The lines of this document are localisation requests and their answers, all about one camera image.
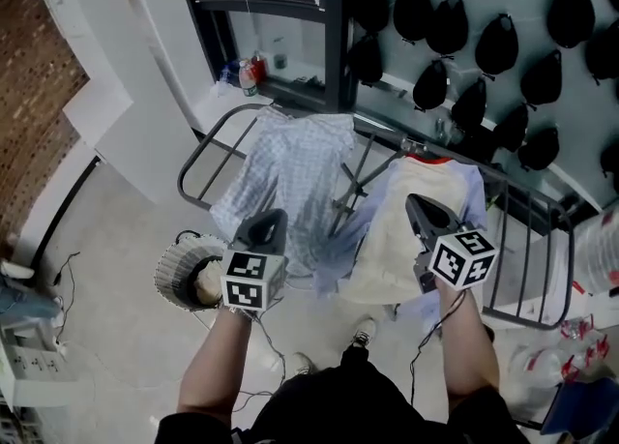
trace drying rack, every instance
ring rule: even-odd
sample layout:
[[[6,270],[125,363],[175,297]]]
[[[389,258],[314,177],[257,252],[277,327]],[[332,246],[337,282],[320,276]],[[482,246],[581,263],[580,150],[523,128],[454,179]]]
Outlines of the drying rack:
[[[213,127],[212,130],[202,139],[197,148],[193,151],[189,159],[183,165],[183,168],[180,171],[177,186],[180,195],[187,200],[189,203],[192,203],[204,210],[209,210],[211,208],[211,204],[209,202],[204,201],[204,196],[206,192],[213,186],[218,176],[220,176],[221,171],[224,166],[228,163],[230,158],[234,155],[239,157],[240,159],[244,159],[245,155],[238,151],[239,145],[246,138],[246,136],[253,129],[256,119],[254,118],[247,128],[243,131],[241,136],[234,142],[232,146],[227,146],[219,143],[215,140],[216,135],[220,132],[221,128],[236,114],[246,110],[259,110],[264,107],[264,104],[244,104],[238,107],[235,107],[228,111],[222,118],[217,122],[217,124]],[[312,112],[308,112],[305,110],[299,110],[294,108],[284,108],[279,105],[272,104],[272,107],[281,111],[282,113],[290,116],[290,117],[303,117],[306,115],[312,114]],[[452,152],[451,150],[444,148],[442,146],[436,145],[427,139],[416,139],[410,133],[403,133],[397,129],[393,129],[389,126],[386,126],[383,122],[376,122],[373,119],[360,115],[354,114],[354,122],[355,122],[355,132],[360,136],[363,136],[366,140],[366,146],[361,157],[361,160],[357,167],[353,170],[346,165],[342,165],[342,170],[346,177],[349,179],[350,184],[348,186],[348,190],[345,194],[334,200],[334,208],[336,210],[336,217],[334,219],[333,225],[329,230],[329,233],[333,235],[339,228],[340,223],[342,222],[342,217],[347,218],[347,216],[351,215],[354,212],[356,203],[359,197],[367,196],[365,192],[365,186],[373,181],[376,177],[378,177],[389,164],[400,157],[404,157],[409,154],[415,155],[423,155],[423,154],[433,154],[438,157],[447,157],[454,159],[460,163],[474,164],[482,173],[482,177],[486,183],[493,183],[497,185],[499,191],[496,193],[494,197],[494,204],[499,206],[502,210],[502,223],[500,228],[501,235],[501,243],[499,248],[499,257],[496,264],[496,273],[494,285],[492,287],[491,296],[489,298],[489,302],[487,305],[484,305],[482,308],[482,312],[491,317],[504,320],[507,322],[512,322],[514,324],[518,324],[525,327],[530,327],[539,330],[553,330],[556,329],[561,322],[566,318],[571,301],[572,295],[572,285],[574,280],[574,246],[575,246],[575,238],[574,238],[574,230],[573,226],[570,222],[570,218],[567,215],[565,209],[555,200],[550,198],[549,196],[538,192],[536,190],[532,190],[526,188],[515,182],[509,178],[506,174],[492,168],[486,166],[481,163],[477,163],[470,159],[463,157],[460,154]],[[368,175],[363,178],[360,178],[362,173],[362,169],[365,166],[365,163],[368,159],[369,151],[374,143],[378,143],[385,147],[393,150],[393,155],[387,158],[384,162],[380,163],[376,168],[374,168]],[[223,157],[220,165],[215,169],[215,171],[211,174],[211,177],[208,179],[206,185],[199,192],[197,196],[193,196],[187,194],[184,189],[185,177],[188,171],[192,168],[195,162],[198,160],[202,152],[205,148],[210,145],[215,144],[220,147],[222,150],[226,152]],[[275,189],[272,189],[270,192],[264,195],[263,201],[258,209],[258,212],[262,210],[268,209],[275,200]],[[496,306],[497,293],[501,286],[502,279],[502,268],[505,262],[506,256],[506,239],[507,239],[507,229],[509,219],[508,217],[512,213],[516,212],[518,214],[518,220],[526,225],[526,243],[524,248],[524,264],[523,264],[523,272],[521,277],[521,282],[519,285],[518,292],[518,300],[516,303],[515,311],[508,312],[504,310],[499,310]],[[548,282],[550,278],[551,272],[551,262],[553,256],[553,248],[552,248],[552,229],[554,222],[561,222],[563,227],[566,230],[568,235],[568,246],[566,253],[566,274],[565,274],[565,298],[563,301],[563,297],[561,296],[561,302],[563,303],[563,308],[560,310],[560,314],[554,321],[545,321],[544,313],[545,313],[545,304],[546,304],[546,295],[548,294]],[[536,227],[536,231],[545,236],[547,241],[546,248],[546,257],[545,257],[545,275],[543,279],[543,289],[541,296],[541,304],[539,307],[539,314],[536,312],[536,316],[538,316],[537,320],[532,318],[527,318],[523,316],[523,304],[524,293],[527,285],[528,273],[529,273],[529,255],[531,251],[531,243],[532,243],[532,233],[533,226]]]

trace white basket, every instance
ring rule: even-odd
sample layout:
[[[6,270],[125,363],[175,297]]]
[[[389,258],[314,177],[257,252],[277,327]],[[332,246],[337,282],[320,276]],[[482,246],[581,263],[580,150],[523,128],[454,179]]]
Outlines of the white basket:
[[[227,244],[211,234],[193,234],[179,235],[165,251],[155,270],[155,287],[163,298],[183,310],[215,309],[220,301],[203,305],[197,300],[193,283],[209,261],[221,260]]]

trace white panel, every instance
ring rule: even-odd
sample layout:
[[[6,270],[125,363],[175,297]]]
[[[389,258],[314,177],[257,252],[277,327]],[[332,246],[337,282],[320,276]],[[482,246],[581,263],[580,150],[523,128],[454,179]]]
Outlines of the white panel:
[[[175,192],[195,137],[143,40],[129,0],[77,2],[104,55],[102,75],[108,67],[113,70],[133,102],[95,148],[144,195],[162,201]]]
[[[181,106],[195,117],[214,79],[186,0],[131,0],[141,29]]]
[[[63,111],[88,145],[97,146],[132,103],[116,77],[101,76],[89,80]]]

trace white cube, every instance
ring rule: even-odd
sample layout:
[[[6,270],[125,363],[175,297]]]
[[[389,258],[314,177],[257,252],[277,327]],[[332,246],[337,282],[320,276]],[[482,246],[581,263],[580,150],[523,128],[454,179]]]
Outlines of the white cube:
[[[226,250],[221,261],[221,293],[228,307],[266,311],[283,286],[283,256]]]
[[[452,288],[461,290],[486,281],[499,250],[476,229],[436,240],[429,270]]]

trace red collar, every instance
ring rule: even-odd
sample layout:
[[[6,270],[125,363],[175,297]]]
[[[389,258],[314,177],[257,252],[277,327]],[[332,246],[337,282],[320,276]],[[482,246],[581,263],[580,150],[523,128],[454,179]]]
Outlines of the red collar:
[[[434,159],[433,161],[429,161],[426,159],[422,159],[421,157],[414,155],[414,154],[409,154],[406,157],[410,159],[415,159],[417,162],[429,163],[430,165],[439,165],[440,163],[449,162],[451,160],[449,157],[442,157],[440,159]]]

